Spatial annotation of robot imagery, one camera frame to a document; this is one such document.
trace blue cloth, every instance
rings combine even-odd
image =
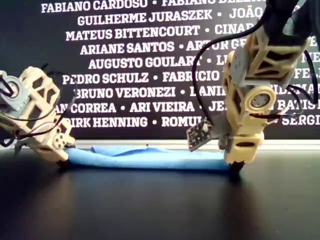
[[[74,165],[102,168],[216,170],[227,171],[223,152],[189,152],[152,147],[93,146],[90,150],[67,148]]]

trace black table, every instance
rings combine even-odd
[[[261,151],[240,179],[0,160],[0,239],[320,239],[320,151]]]

